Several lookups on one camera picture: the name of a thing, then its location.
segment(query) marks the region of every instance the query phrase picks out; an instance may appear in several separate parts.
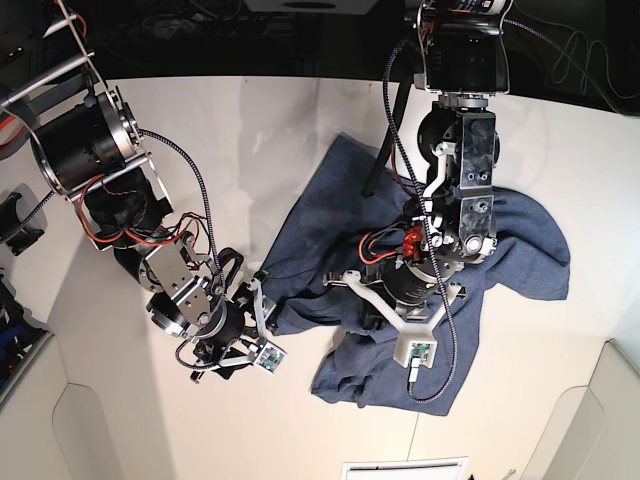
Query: blue towel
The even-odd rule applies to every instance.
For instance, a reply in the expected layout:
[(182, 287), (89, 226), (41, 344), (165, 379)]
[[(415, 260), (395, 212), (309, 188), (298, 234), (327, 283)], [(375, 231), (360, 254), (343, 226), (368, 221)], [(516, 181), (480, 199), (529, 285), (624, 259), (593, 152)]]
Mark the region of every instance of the blue towel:
[[(459, 338), (458, 369), (438, 400), (419, 404), (406, 392), (407, 370), (393, 359), (396, 330), (368, 331), (360, 326), (363, 300), (344, 287), (326, 288), (326, 272), (363, 271), (357, 243), (368, 230), (400, 217), (408, 196), (390, 175), (376, 195), (360, 190), (374, 162), (361, 146), (340, 136), (293, 207), (263, 265), (269, 272), (264, 292), (278, 303), (276, 334), (294, 334), (316, 326), (340, 325), (347, 334), (322, 363), (312, 393), (329, 403), (383, 405), (432, 415), (447, 415), (471, 369), (478, 349), (484, 291), (500, 283), (525, 297), (563, 300), (569, 288), (569, 248), (549, 213), (535, 200), (496, 188), (494, 211), (498, 247), (480, 265), (467, 265), (453, 280), (466, 288), (452, 304)], [(429, 308), (440, 302), (432, 296)], [(449, 325), (436, 328), (433, 368), (420, 367), (414, 393), (427, 397), (445, 382), (452, 359)]]

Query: black pole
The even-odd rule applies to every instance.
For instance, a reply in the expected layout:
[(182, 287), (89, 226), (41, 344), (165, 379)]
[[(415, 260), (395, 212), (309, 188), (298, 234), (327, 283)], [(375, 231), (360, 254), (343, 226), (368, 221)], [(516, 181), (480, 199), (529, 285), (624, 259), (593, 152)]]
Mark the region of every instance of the black pole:
[[(396, 94), (396, 101), (393, 104), (393, 119), (396, 122), (398, 128), (402, 124), (402, 118), (407, 108), (407, 101), (409, 100), (409, 93), (411, 92), (411, 86), (413, 85), (413, 75), (409, 74), (402, 78), (400, 85), (398, 85), (398, 93)], [(382, 147), (376, 158), (369, 176), (362, 189), (362, 196), (365, 198), (370, 197), (375, 193), (376, 186), (380, 180), (380, 175), (384, 172), (385, 165), (391, 155), (391, 148), (393, 146), (393, 137), (391, 131), (387, 128), (387, 134), (384, 136)]]

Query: screw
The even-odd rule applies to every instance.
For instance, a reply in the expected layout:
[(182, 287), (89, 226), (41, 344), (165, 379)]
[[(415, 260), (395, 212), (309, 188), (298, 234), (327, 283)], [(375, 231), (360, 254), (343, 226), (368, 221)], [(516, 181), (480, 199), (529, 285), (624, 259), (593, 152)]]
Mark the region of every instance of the screw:
[(441, 157), (442, 155), (444, 155), (445, 153), (447, 153), (447, 151), (449, 150), (449, 148), (447, 147), (447, 144), (444, 142), (440, 142), (438, 145), (436, 145), (436, 147), (433, 149), (433, 154), (436, 157)]
[(470, 253), (476, 253), (482, 248), (482, 240), (480, 237), (471, 237), (465, 242), (465, 247)]

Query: braided cable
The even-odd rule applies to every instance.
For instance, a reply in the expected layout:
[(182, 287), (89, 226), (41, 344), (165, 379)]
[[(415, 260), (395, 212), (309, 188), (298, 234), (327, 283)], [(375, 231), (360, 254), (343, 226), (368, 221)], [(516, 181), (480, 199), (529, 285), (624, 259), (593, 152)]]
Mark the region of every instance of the braided cable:
[(51, 198), (53, 197), (54, 192), (53, 190), (51, 190), (49, 193), (47, 193), (47, 195), (40, 200), (40, 203), (38, 205), (36, 205), (36, 208), (34, 208), (31, 213), (29, 215), (27, 215), (27, 218), (25, 218), (22, 222), (20, 222), (20, 225), (18, 225), (16, 228), (14, 228), (6, 237), (0, 239), (0, 245), (2, 245), (3, 243), (7, 243), (9, 240), (11, 240), (13, 237), (15, 237), (18, 233), (20, 233), (20, 231), (27, 225), (27, 223), (29, 223), (31, 220), (33, 220), (33, 217), (36, 216), (36, 214), (42, 210), (42, 207), (44, 207), (45, 203), (47, 203), (49, 200), (51, 200)]
[(391, 77), (391, 69), (393, 68), (393, 64), (396, 60), (398, 54), (402, 51), (405, 44), (407, 43), (406, 39), (401, 40), (391, 52), (391, 56), (389, 57), (389, 61), (387, 63), (387, 67), (384, 72), (384, 77), (382, 80), (382, 97), (384, 100), (384, 109), (387, 115), (387, 121), (389, 122), (389, 130), (391, 130), (391, 135), (393, 136), (393, 140), (400, 151), (400, 155), (402, 155), (402, 160), (404, 161), (405, 166), (407, 167), (407, 171), (409, 172), (409, 176), (411, 177), (411, 181), (413, 182), (413, 186), (418, 194), (418, 203), (420, 204), (420, 210), (423, 215), (423, 224), (425, 229), (425, 237), (427, 240), (427, 246), (429, 248), (429, 258), (431, 260), (431, 265), (433, 266), (433, 272), (435, 273), (436, 282), (438, 284), (438, 292), (440, 297), (442, 298), (442, 304), (444, 305), (444, 309), (447, 316), (447, 321), (449, 322), (449, 329), (451, 330), (451, 339), (453, 341), (453, 359), (451, 362), (451, 368), (449, 370), (449, 375), (447, 376), (446, 381), (434, 395), (427, 398), (419, 398), (413, 393), (413, 383), (409, 381), (409, 377), (407, 377), (407, 393), (409, 397), (421, 404), (431, 403), (440, 398), (444, 392), (449, 388), (451, 382), (453, 381), (453, 377), (455, 376), (456, 370), (458, 368), (458, 333), (456, 332), (456, 327), (453, 323), (453, 315), (451, 314), (451, 307), (449, 305), (449, 299), (447, 298), (447, 291), (444, 286), (444, 282), (442, 281), (442, 275), (440, 274), (440, 268), (438, 267), (438, 262), (435, 256), (433, 242), (431, 240), (431, 227), (429, 225), (429, 214), (427, 212), (427, 207), (425, 205), (425, 200), (431, 200), (430, 198), (423, 198), (424, 188), (422, 184), (418, 182), (418, 177), (416, 176), (415, 171), (413, 170), (413, 166), (409, 161), (409, 156), (407, 155), (406, 150), (404, 149), (404, 145), (402, 144), (402, 140), (400, 139), (400, 134), (398, 133), (398, 128), (393, 119), (393, 113), (391, 111), (391, 103), (389, 102), (389, 80)]
[[(189, 156), (187, 152), (185, 152), (182, 148), (180, 148), (178, 145), (173, 143), (168, 138), (165, 138), (158, 133), (152, 132), (151, 130), (145, 130), (143, 128), (140, 129), (140, 134), (147, 137), (151, 137), (171, 147), (173, 150), (178, 152), (182, 158), (184, 158), (187, 161), (187, 163), (191, 167), (191, 170), (193, 170), (193, 173), (195, 174), (196, 179), (198, 180), (198, 185), (200, 186), (200, 192), (202, 193), (202, 201), (204, 203), (204, 214), (205, 214), (205, 217), (207, 218), (207, 230), (208, 230), (207, 233), (209, 234), (209, 245), (211, 247), (211, 256), (213, 257), (213, 263), (215, 264), (220, 274), (220, 283), (223, 289), (225, 289), (226, 291), (224, 271), (222, 270), (222, 266), (220, 265), (220, 258), (218, 257), (218, 249), (216, 248), (216, 239), (213, 236), (213, 222), (211, 220), (211, 207), (209, 205), (209, 195), (207, 195), (207, 187), (204, 184), (202, 175), (200, 175), (200, 170), (198, 170), (198, 166), (196, 165), (196, 163), (193, 161), (193, 159)], [(216, 313), (218, 308), (220, 308), (220, 304), (222, 303), (222, 297), (223, 295), (218, 296), (216, 305), (211, 311), (212, 317), (213, 317), (213, 314)]]

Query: white table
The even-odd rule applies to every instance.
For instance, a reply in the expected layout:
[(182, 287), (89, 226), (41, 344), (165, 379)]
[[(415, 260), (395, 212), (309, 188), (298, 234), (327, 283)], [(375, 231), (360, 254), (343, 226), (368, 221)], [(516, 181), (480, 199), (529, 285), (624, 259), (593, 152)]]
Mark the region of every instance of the white table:
[[(377, 83), (117, 84), (140, 125), (196, 160), (219, 247), (240, 250), (254, 268), (335, 136), (377, 146), (386, 128)], [(413, 92), (405, 123), (419, 122), (431, 100)], [(478, 479), (524, 470), (559, 395), (588, 383), (603, 341), (638, 309), (640, 123), (518, 97), (490, 106), (502, 142), (495, 184), (533, 196), (556, 218), (572, 253), (570, 298), (488, 292), (478, 355), (446, 418), (310, 395), (331, 328), (279, 339), (289, 356), (273, 377), (246, 369), (194, 385), (173, 358), (177, 341), (149, 321), (148, 296), (83, 238), (59, 198), (45, 207), (49, 227), (36, 245), (15, 261), (0, 251), (18, 299), (57, 333), (69, 381), (98, 393), (127, 478), (325, 480), (339, 478), (342, 462), (461, 456)], [(176, 211), (201, 211), (184, 161), (147, 145)], [(3, 190), (21, 182), (47, 191), (28, 148), (0, 164)]]

